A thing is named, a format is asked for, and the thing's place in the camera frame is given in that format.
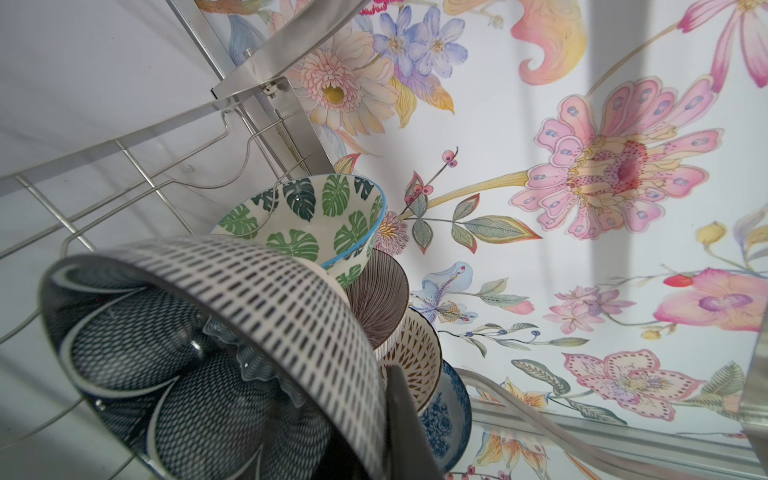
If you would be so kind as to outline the dark blue patterned bowl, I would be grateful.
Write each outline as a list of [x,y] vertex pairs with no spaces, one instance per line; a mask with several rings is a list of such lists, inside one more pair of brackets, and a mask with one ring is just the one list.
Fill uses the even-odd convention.
[[62,258],[38,305],[70,382],[164,479],[311,479],[337,430],[386,475],[386,404],[366,335],[324,274],[224,236]]

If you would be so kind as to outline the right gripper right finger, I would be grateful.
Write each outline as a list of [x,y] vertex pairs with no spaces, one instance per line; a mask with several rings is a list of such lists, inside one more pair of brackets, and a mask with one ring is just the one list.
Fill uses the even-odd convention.
[[433,458],[404,370],[387,366],[386,405],[390,479],[442,479]]

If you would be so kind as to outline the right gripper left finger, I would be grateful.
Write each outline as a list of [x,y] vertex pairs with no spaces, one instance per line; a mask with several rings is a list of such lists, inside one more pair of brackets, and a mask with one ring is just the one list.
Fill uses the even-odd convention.
[[369,475],[348,442],[335,429],[319,440],[319,459],[312,480],[368,480]]

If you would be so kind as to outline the white red-patterned bowl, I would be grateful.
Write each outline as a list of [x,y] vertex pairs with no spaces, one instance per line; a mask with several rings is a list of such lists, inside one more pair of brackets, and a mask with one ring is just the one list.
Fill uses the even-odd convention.
[[384,385],[388,380],[387,368],[400,367],[417,413],[421,415],[438,390],[442,362],[442,347],[436,330],[423,315],[409,308],[400,339],[379,362]]

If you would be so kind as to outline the blue-rimmed leaf bowl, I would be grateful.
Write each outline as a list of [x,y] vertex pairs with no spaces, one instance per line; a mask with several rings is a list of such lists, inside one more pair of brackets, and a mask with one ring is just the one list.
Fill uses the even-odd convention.
[[386,206],[383,190],[368,178],[315,175],[279,183],[245,200],[212,233],[314,262],[347,288],[370,259]]

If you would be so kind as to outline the blue floral ceramic bowl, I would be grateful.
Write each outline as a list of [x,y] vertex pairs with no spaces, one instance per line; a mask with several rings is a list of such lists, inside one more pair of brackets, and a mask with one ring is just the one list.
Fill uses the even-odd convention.
[[446,361],[438,388],[427,408],[420,414],[432,456],[447,474],[461,459],[469,444],[472,408],[467,388]]

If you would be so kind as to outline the purple striped bowl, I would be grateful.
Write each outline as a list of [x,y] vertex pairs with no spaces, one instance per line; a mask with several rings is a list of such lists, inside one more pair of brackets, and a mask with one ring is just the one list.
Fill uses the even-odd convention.
[[376,360],[383,359],[403,331],[409,303],[404,269],[391,255],[374,249],[360,276],[344,291]]

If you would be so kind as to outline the steel two-tier dish rack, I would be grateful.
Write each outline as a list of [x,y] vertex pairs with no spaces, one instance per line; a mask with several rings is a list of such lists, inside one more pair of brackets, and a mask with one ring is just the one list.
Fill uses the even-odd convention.
[[274,100],[213,87],[267,9],[193,1],[1,5],[1,475],[146,479],[62,372],[37,310],[62,251],[205,234],[240,199],[322,170]]

